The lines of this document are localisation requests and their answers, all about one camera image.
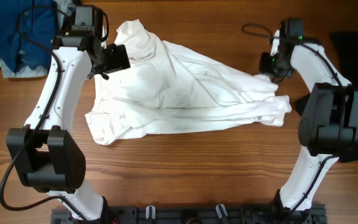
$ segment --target crumpled white cloth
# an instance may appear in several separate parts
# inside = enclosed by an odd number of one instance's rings
[[[139,20],[124,22],[115,43],[125,44],[131,68],[94,77],[96,99],[85,115],[96,143],[146,134],[214,131],[261,122],[282,126],[288,96],[265,75],[249,75],[161,41]]]

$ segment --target wooden surface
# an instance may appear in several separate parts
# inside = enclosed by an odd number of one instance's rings
[[[140,19],[161,39],[189,47],[239,70],[256,74],[267,41],[244,35],[241,25],[259,22],[271,29],[289,16],[305,20],[307,35],[319,38],[337,65],[328,39],[335,30],[358,30],[358,1],[142,1],[99,2],[111,36],[126,20]],[[45,79],[3,79],[0,71],[0,181],[11,161],[5,145],[9,128],[19,128],[33,110]],[[298,74],[280,85],[292,101],[307,93]],[[85,82],[73,123],[73,137],[86,156],[86,178],[110,205],[239,205],[268,203],[288,179],[300,151],[300,117],[293,111],[281,128],[250,124],[225,131],[146,136],[108,147],[92,140],[84,114],[94,101],[94,83]],[[11,205],[44,198],[21,186],[15,171],[6,187]],[[329,223],[358,223],[358,161],[336,164],[318,189]],[[49,202],[26,212],[0,206],[0,223],[48,223]]]

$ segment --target wire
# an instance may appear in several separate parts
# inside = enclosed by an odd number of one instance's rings
[[[81,217],[83,220],[86,220],[86,218],[81,214],[80,211],[78,211],[78,209],[76,209],[68,200],[66,197],[64,196],[52,196],[52,197],[48,197],[48,198],[45,198],[43,200],[40,200],[38,202],[35,202],[31,205],[27,205],[27,206],[24,206],[24,207],[12,207],[10,205],[8,205],[6,202],[5,202],[5,199],[4,199],[4,190],[5,190],[5,186],[6,186],[6,182],[7,182],[7,179],[9,177],[9,174],[11,173],[13,167],[15,166],[16,162],[19,160],[20,158],[20,155],[23,153],[23,151],[25,149],[28,148],[28,146],[30,144],[32,144],[32,140],[33,138],[35,137],[36,133],[39,131],[39,129],[41,128],[41,125],[44,123],[45,119],[47,119],[47,116],[48,116],[48,113],[49,113],[49,110],[50,110],[50,107],[56,97],[56,94],[57,94],[57,91],[58,91],[58,87],[59,87],[59,84],[60,84],[60,80],[62,79],[62,65],[60,63],[60,60],[59,58],[56,56],[56,54],[51,50],[49,49],[48,47],[45,47],[43,46],[42,44],[28,38],[26,35],[24,35],[21,31],[20,31],[20,20],[21,20],[21,17],[27,12],[27,11],[30,11],[30,10],[33,10],[33,9],[36,9],[36,8],[47,8],[47,9],[51,9],[51,10],[54,10],[56,12],[59,12],[59,13],[62,13],[65,17],[68,17],[67,14],[65,14],[64,12],[62,12],[61,10],[58,10],[58,9],[55,9],[53,7],[50,7],[50,6],[32,6],[32,7],[29,7],[27,8],[26,10],[24,10],[23,12],[20,13],[19,15],[19,18],[17,19],[17,22],[16,22],[16,32],[20,35],[20,37],[22,37],[23,39],[31,42],[32,44],[40,47],[41,49],[45,50],[46,52],[48,52],[56,61],[56,64],[57,64],[57,76],[56,76],[56,82],[55,82],[55,86],[53,87],[53,90],[52,90],[52,93],[50,95],[50,98],[45,106],[45,109],[44,109],[44,112],[42,113],[41,117],[40,117],[40,120],[38,122],[38,124],[36,125],[36,127],[34,128],[34,130],[31,132],[30,136],[25,140],[24,142],[24,145],[22,148],[19,149],[19,151],[17,152],[17,154],[14,156],[12,162],[9,164],[8,168],[6,169],[5,171],[5,174],[4,174],[4,177],[2,178],[2,181],[1,181],[1,186],[0,186],[0,203],[1,205],[10,210],[10,211],[23,211],[23,210],[27,210],[27,209],[30,209],[30,208],[34,208],[40,204],[43,204],[45,202],[48,202],[50,200],[53,200],[53,199],[60,199],[62,202],[66,203],[67,206],[73,211],[75,212],[79,217]]]
[[[107,38],[109,37],[109,19],[107,18],[107,14],[106,14],[105,12],[103,12],[103,15],[104,15],[104,17],[106,18],[107,34],[106,34],[104,37],[102,37],[102,39],[100,40],[102,43],[103,43],[104,41],[106,41]]]
[[[265,35],[265,34],[259,34],[259,33],[255,33],[255,32],[249,32],[248,30],[245,30],[246,27],[256,27],[256,28],[261,28],[263,30],[266,30],[269,33],[269,36]],[[341,81],[338,79],[338,75],[337,73],[334,71],[334,69],[332,68],[331,64],[315,49],[312,49],[311,47],[307,46],[306,44],[296,41],[296,40],[292,40],[292,39],[288,39],[288,38],[283,38],[283,37],[275,37],[273,36],[273,33],[269,30],[269,28],[261,25],[261,24],[252,24],[252,23],[248,23],[248,24],[244,24],[242,26],[242,31],[245,32],[246,34],[249,35],[254,35],[257,37],[266,37],[269,39],[269,43],[273,43],[274,39],[278,39],[279,41],[282,42],[287,42],[290,44],[295,44],[295,45],[300,45],[308,50],[310,50],[311,52],[313,52],[316,56],[318,56],[323,62],[324,64],[327,66],[329,72],[331,72],[331,75],[333,76],[333,79],[336,81],[336,83],[338,84],[339,87],[339,91],[341,94],[341,104],[339,105],[339,132],[338,132],[338,138],[337,138],[337,150],[339,151],[342,148],[342,134],[343,134],[343,127],[344,127],[344,120],[345,120],[345,104],[346,104],[346,94],[344,91],[344,87],[341,83]],[[331,155],[326,157],[323,161],[321,161],[320,163],[320,167],[313,179],[313,181],[311,182],[309,189],[303,194],[301,200],[299,200],[299,202],[288,212],[288,215],[282,220],[286,220],[304,201],[306,198],[308,198],[309,193],[311,192],[311,190],[313,189],[316,181],[318,180],[318,177],[320,176],[320,173],[322,171],[322,169],[324,168],[325,163],[332,158],[335,158],[336,156]]]

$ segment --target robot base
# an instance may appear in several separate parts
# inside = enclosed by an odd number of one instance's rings
[[[225,220],[219,219],[214,207],[199,208],[156,208],[155,219],[149,215],[146,219],[146,208],[137,207],[109,207],[117,224],[327,224],[326,209],[324,205],[313,205],[308,218],[303,222],[273,221],[267,220],[264,211],[268,205],[243,205],[240,207],[227,207]],[[51,224],[73,224],[67,209],[52,210]]]

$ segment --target black cable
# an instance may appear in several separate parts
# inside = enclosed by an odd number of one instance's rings
[[[268,33],[270,34],[269,36],[265,35],[265,34],[258,34],[258,33],[254,33],[254,32],[249,32],[248,30],[245,30],[246,27],[256,27],[256,28],[261,28],[263,30],[268,31]],[[273,36],[273,33],[269,30],[269,28],[260,25],[260,24],[252,24],[252,23],[248,23],[248,24],[244,24],[242,26],[242,31],[245,32],[246,34],[249,35],[254,35],[257,37],[266,37],[269,39],[269,43],[273,43],[274,39],[278,39],[279,41],[282,42],[287,42],[290,44],[295,44],[295,45],[300,45],[308,50],[310,50],[311,52],[313,52],[316,56],[318,56],[323,62],[324,64],[327,66],[328,70],[331,72],[331,75],[333,76],[333,79],[337,82],[338,87],[339,87],[339,91],[341,93],[341,104],[339,105],[339,132],[338,132],[338,138],[337,138],[337,150],[340,150],[342,147],[342,133],[343,133],[343,127],[344,127],[344,120],[345,120],[345,104],[346,104],[346,95],[345,95],[345,90],[344,87],[341,83],[341,81],[339,81],[338,79],[338,75],[337,73],[334,71],[334,69],[332,68],[332,66],[329,64],[329,62],[315,49],[312,49],[311,47],[307,46],[306,44],[296,41],[296,40],[292,40],[292,39],[287,39],[287,38],[283,38],[283,37],[275,37]],[[325,163],[332,158],[335,158],[336,156],[332,155],[332,156],[328,156],[326,157],[323,161],[321,161],[320,163],[320,167],[313,179],[313,181],[311,182],[309,189],[303,194],[301,200],[299,200],[299,202],[289,211],[288,215],[283,219],[286,220],[304,201],[305,199],[308,198],[309,193],[311,192],[311,190],[313,189],[322,169],[324,168]]]
[[[106,41],[107,38],[109,37],[109,19],[107,18],[107,14],[105,12],[103,12],[103,15],[106,18],[107,34],[104,37],[102,37],[102,39],[100,40],[101,42]]]
[[[60,84],[60,80],[62,79],[62,65],[60,63],[60,60],[59,58],[56,56],[56,54],[50,50],[49,48],[43,46],[42,44],[28,38],[26,35],[24,35],[21,31],[20,31],[20,20],[21,20],[21,17],[27,12],[27,11],[30,11],[30,10],[33,10],[35,8],[47,8],[47,9],[51,9],[51,10],[54,10],[56,12],[59,12],[59,13],[62,13],[64,16],[68,17],[67,14],[65,14],[64,12],[62,12],[61,10],[58,10],[58,9],[55,9],[54,7],[50,7],[50,6],[32,6],[32,7],[29,7],[27,8],[26,10],[24,10],[23,12],[20,13],[19,15],[19,18],[17,19],[17,22],[16,22],[16,32],[20,35],[20,37],[22,37],[23,39],[31,42],[32,44],[40,47],[41,49],[45,50],[46,52],[48,52],[56,61],[56,64],[57,64],[57,77],[56,77],[56,82],[55,82],[55,86],[53,87],[53,90],[52,90],[52,93],[50,95],[50,98],[46,104],[46,107],[44,109],[44,112],[42,113],[41,117],[40,117],[40,120],[38,122],[38,124],[36,125],[36,127],[34,128],[34,130],[31,132],[30,136],[25,140],[24,142],[24,145],[22,148],[20,148],[20,150],[17,152],[17,154],[15,155],[15,157],[13,158],[12,162],[9,164],[8,168],[6,169],[5,171],[5,174],[4,174],[4,177],[2,178],[2,181],[1,181],[1,186],[0,186],[0,203],[1,205],[10,210],[10,211],[23,211],[23,210],[27,210],[27,209],[30,209],[30,208],[34,208],[40,204],[43,204],[45,202],[48,202],[50,200],[53,200],[53,199],[60,199],[62,202],[66,203],[67,206],[72,209],[79,217],[81,217],[83,220],[86,220],[86,218],[81,214],[80,211],[78,211],[78,209],[76,209],[68,200],[66,197],[64,196],[53,196],[53,197],[48,197],[48,198],[45,198],[43,200],[40,200],[39,202],[35,202],[31,205],[27,205],[27,206],[24,206],[24,207],[12,207],[10,205],[8,205],[6,202],[5,202],[5,199],[4,199],[4,190],[5,190],[5,186],[6,186],[6,182],[7,182],[7,179],[9,177],[9,174],[11,173],[13,167],[15,166],[17,160],[19,160],[20,158],[20,155],[23,153],[23,151],[25,149],[28,148],[29,145],[32,144],[32,140],[33,138],[35,137],[36,133],[38,132],[38,130],[41,128],[41,125],[44,123],[45,119],[47,118],[48,116],[48,113],[49,113],[49,110],[50,110],[50,107],[53,103],[53,100],[55,99],[55,96],[57,94],[57,91],[58,91],[58,87],[59,87],[59,84]]]

